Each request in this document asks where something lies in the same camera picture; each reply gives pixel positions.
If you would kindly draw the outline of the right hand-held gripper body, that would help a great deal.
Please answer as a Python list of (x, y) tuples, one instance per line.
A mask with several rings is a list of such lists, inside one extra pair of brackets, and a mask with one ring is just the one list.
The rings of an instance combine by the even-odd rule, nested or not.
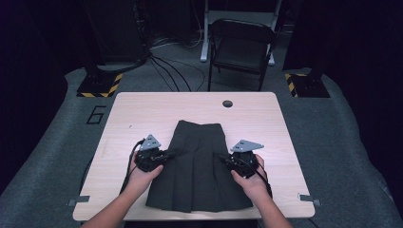
[(252, 177), (259, 166), (254, 150), (263, 147), (263, 144), (257, 142), (240, 140), (231, 148), (232, 154), (227, 159), (227, 166), (243, 178)]

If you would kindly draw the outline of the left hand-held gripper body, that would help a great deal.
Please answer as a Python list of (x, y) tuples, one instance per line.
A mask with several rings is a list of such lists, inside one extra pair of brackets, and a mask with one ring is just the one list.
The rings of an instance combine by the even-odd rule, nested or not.
[(139, 141), (139, 145), (134, 162), (142, 171), (151, 172), (167, 161), (167, 154), (160, 149), (161, 144), (152, 134)]

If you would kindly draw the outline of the black pleated skirt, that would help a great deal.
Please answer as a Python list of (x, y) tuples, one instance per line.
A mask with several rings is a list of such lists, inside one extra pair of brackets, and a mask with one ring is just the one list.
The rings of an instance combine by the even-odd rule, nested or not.
[(229, 153), (220, 124), (178, 122), (167, 152), (173, 157), (152, 181), (147, 206), (184, 213), (252, 206), (223, 162)]

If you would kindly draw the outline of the person's left hand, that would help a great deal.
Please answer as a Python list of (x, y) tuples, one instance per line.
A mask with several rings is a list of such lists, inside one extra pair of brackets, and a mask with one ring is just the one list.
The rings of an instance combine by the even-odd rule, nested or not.
[(130, 161), (128, 182), (125, 191), (130, 194), (141, 195), (148, 188), (150, 183), (161, 174), (163, 166), (159, 165), (151, 172), (144, 172), (139, 169), (135, 163), (136, 155), (137, 153), (134, 153)]

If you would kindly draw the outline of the person's right hand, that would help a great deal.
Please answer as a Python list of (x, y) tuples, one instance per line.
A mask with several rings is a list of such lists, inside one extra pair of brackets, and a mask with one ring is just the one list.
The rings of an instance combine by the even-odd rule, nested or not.
[(249, 179), (241, 177), (236, 171), (231, 175), (234, 181), (241, 186), (246, 196), (256, 205), (262, 204), (271, 199), (267, 190), (267, 174), (264, 171), (264, 160), (260, 155), (256, 156), (259, 163), (257, 173)]

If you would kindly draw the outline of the black yellow-striped stand base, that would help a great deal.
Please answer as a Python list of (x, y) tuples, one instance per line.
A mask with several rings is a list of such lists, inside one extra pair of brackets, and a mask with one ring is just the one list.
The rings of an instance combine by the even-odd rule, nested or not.
[(293, 97), (329, 98), (330, 94), (320, 79), (312, 79), (306, 74), (286, 73), (285, 79)]
[(77, 89), (77, 97), (95, 98), (111, 97), (118, 88), (123, 74), (104, 72), (98, 76), (87, 74)]

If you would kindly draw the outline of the black folding chair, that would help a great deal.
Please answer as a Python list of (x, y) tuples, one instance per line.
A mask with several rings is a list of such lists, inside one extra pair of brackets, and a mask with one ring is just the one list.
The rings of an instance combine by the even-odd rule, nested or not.
[(235, 19), (218, 19), (210, 27), (208, 90), (212, 72), (222, 68), (259, 75), (261, 91), (277, 34), (266, 25)]

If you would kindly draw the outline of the black equipment cabinet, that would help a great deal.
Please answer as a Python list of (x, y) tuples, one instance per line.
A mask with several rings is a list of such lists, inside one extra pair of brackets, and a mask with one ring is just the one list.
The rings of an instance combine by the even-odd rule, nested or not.
[(147, 47), (137, 0), (82, 0), (105, 64), (141, 66)]

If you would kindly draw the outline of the black curtain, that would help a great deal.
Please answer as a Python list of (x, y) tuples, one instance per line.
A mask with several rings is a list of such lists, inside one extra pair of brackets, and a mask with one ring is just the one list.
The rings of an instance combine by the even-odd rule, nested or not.
[(283, 67), (339, 86), (403, 216), (403, 0), (303, 0)]
[(0, 194), (41, 140), (77, 67), (65, 0), (0, 0)]

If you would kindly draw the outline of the grey table edge bracket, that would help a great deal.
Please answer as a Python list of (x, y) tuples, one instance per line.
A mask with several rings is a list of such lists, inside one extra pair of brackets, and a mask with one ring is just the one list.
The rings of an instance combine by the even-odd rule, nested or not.
[(310, 195), (298, 194), (297, 196), (298, 196), (299, 200), (301, 200), (301, 201), (309, 201), (314, 206), (321, 206), (322, 205), (320, 199), (315, 199), (314, 197), (312, 197)]
[(88, 202), (90, 196), (78, 196), (75, 199), (70, 199), (67, 202), (67, 206), (75, 206), (78, 202)]

